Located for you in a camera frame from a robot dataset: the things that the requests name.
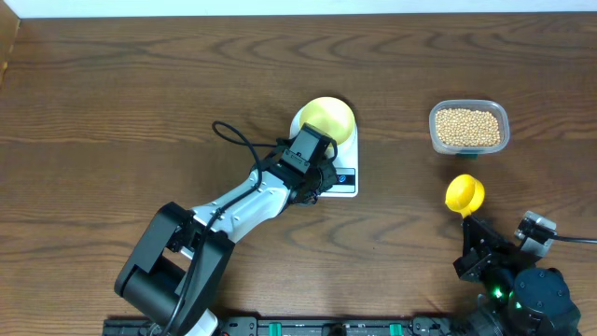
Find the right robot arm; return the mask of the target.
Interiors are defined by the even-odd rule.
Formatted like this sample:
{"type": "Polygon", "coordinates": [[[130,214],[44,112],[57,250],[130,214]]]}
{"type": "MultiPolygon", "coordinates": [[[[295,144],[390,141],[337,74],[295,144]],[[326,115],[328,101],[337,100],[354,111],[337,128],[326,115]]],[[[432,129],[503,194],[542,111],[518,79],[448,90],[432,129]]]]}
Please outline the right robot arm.
{"type": "Polygon", "coordinates": [[[561,272],[539,268],[558,237],[556,223],[525,213],[514,245],[485,221],[463,219],[463,255],[454,263],[458,277],[479,283],[486,295],[478,309],[451,324],[453,335],[577,335],[581,313],[561,272]]]}

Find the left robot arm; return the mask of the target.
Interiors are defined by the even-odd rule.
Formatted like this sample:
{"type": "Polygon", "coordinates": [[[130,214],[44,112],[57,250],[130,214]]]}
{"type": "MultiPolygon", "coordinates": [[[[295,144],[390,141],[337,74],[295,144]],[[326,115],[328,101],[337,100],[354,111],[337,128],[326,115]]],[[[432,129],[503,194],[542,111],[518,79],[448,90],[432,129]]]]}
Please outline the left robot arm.
{"type": "Polygon", "coordinates": [[[236,244],[291,204],[316,203],[338,180],[338,148],[304,124],[280,139],[241,185],[192,209],[170,202],[153,216],[115,282],[115,292],[164,335],[187,335],[204,319],[236,244]]]}

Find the yellow measuring scoop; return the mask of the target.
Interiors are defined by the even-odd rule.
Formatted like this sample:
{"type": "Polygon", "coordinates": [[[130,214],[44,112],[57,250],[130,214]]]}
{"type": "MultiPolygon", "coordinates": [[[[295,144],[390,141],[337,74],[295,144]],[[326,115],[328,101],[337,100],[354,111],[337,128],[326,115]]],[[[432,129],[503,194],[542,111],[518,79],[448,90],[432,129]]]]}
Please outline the yellow measuring scoop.
{"type": "Polygon", "coordinates": [[[462,218],[476,212],[483,204],[485,188],[472,175],[458,175],[449,184],[445,194],[445,204],[462,218]]]}

